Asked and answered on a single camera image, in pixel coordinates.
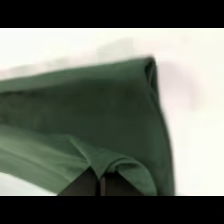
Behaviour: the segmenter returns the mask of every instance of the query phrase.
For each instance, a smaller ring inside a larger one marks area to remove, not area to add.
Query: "white surface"
[[[223,29],[0,29],[2,79],[140,55],[158,62],[177,193],[224,195]]]

